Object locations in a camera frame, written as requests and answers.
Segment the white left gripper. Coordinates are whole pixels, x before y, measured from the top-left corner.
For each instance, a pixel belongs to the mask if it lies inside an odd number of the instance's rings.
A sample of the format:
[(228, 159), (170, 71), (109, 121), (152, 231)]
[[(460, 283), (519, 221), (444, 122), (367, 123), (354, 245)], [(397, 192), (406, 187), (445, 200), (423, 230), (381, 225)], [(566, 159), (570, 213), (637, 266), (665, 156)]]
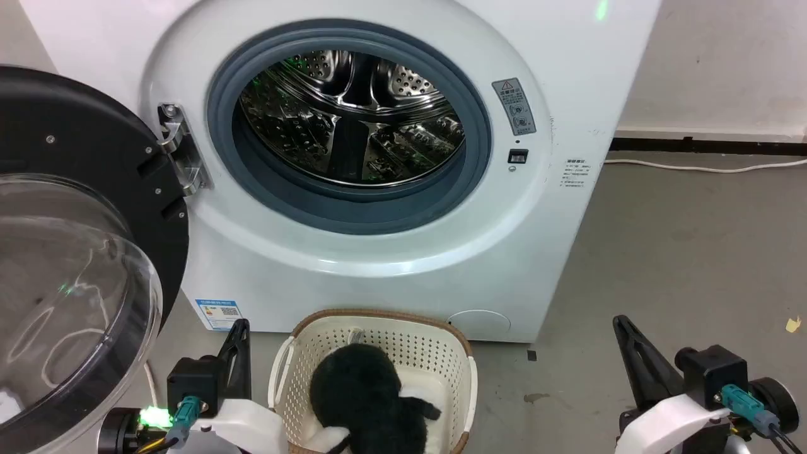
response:
[(189, 453), (288, 453), (280, 416), (252, 399), (250, 322), (237, 319), (218, 357), (224, 362), (225, 400), (212, 419), (199, 419), (188, 437)]

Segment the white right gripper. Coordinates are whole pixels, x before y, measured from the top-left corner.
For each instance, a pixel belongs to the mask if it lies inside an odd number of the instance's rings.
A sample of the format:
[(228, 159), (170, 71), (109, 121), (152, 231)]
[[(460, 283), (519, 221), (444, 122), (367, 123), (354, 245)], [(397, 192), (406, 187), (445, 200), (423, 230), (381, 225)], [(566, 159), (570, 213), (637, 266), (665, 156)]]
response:
[(681, 395), (682, 376), (628, 316), (614, 317), (613, 328), (637, 410), (646, 411), (626, 426), (616, 453), (666, 453), (710, 420), (729, 416), (724, 406), (707, 410)]

